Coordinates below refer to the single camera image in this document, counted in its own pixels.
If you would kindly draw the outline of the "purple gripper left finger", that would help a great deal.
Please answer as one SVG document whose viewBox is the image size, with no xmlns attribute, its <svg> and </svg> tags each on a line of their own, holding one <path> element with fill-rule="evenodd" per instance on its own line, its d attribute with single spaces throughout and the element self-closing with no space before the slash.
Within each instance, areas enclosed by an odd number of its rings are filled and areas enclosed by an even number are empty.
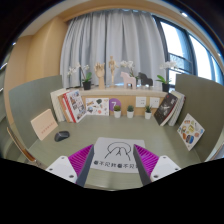
<svg viewBox="0 0 224 224">
<path fill-rule="evenodd" d="M 93 156 L 94 145 L 91 144 L 69 157 L 60 156 L 47 168 L 47 171 L 83 187 L 89 173 Z"/>
</svg>

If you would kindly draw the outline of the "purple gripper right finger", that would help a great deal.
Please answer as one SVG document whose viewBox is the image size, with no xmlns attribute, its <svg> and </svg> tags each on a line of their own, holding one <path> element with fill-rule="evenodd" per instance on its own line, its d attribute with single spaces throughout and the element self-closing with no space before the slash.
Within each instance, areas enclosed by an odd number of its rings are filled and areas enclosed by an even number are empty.
<svg viewBox="0 0 224 224">
<path fill-rule="evenodd" d="M 180 167 L 168 156 L 157 156 L 138 145 L 134 145 L 133 155 L 143 185 L 147 185 L 180 170 Z"/>
</svg>

